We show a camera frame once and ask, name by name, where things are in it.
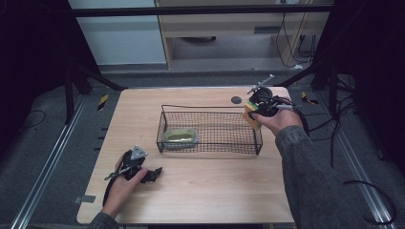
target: gray sleeve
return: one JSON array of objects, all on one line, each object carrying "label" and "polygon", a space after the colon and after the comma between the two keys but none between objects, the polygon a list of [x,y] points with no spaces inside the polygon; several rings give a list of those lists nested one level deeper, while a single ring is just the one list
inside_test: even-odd
[{"label": "gray sleeve", "polygon": [[103,212],[99,212],[87,227],[88,229],[118,229],[118,223]]},{"label": "gray sleeve", "polygon": [[289,126],[276,136],[283,158],[288,204],[298,228],[367,228],[342,182],[304,129]]}]

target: black wire basket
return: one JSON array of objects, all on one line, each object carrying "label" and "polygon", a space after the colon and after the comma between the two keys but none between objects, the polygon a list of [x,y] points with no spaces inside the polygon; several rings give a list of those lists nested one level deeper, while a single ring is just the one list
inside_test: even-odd
[{"label": "black wire basket", "polygon": [[[263,146],[262,133],[260,129],[256,131],[247,124],[241,110],[243,111],[244,108],[161,105],[157,136],[159,151],[161,153],[230,152],[258,155]],[[167,133],[176,131],[190,133],[190,139],[168,140]]]}]

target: person's left hand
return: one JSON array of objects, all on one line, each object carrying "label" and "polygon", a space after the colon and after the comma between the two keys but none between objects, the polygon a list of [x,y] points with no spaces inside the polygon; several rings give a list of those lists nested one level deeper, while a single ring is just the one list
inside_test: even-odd
[{"label": "person's left hand", "polygon": [[[121,158],[117,162],[116,167],[119,166],[120,162]],[[135,190],[135,187],[137,187],[137,185],[140,183],[143,177],[145,177],[147,172],[148,169],[143,168],[139,172],[137,172],[137,174],[130,180],[126,180],[124,175],[119,175],[110,189],[107,201],[105,202],[101,212],[115,219],[119,212],[119,208],[131,196],[132,192],[134,192]]]}]

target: hand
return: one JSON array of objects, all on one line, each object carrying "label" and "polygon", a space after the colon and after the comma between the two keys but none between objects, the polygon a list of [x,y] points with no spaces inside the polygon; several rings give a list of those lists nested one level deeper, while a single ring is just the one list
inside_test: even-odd
[{"label": "hand", "polygon": [[[121,158],[117,162],[116,167],[119,166],[120,162]],[[137,187],[137,185],[140,183],[143,177],[145,177],[147,172],[148,170],[146,168],[143,168],[139,172],[137,172],[137,174],[130,180],[126,180],[124,175],[118,176],[110,189],[107,201],[105,202],[101,212],[115,219],[119,212],[119,208],[131,196],[132,192],[135,190],[135,187]]]},{"label": "hand", "polygon": [[252,114],[252,117],[259,124],[268,127],[275,136],[287,126],[303,126],[300,116],[290,110],[279,110],[279,112],[272,117],[266,117],[260,114]]}]

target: wall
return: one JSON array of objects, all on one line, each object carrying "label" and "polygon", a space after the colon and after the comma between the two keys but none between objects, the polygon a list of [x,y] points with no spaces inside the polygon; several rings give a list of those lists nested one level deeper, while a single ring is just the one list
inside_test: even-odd
[{"label": "wall", "polygon": [[[155,7],[153,0],[69,0],[72,9]],[[82,17],[97,65],[166,64],[157,16]]]}]

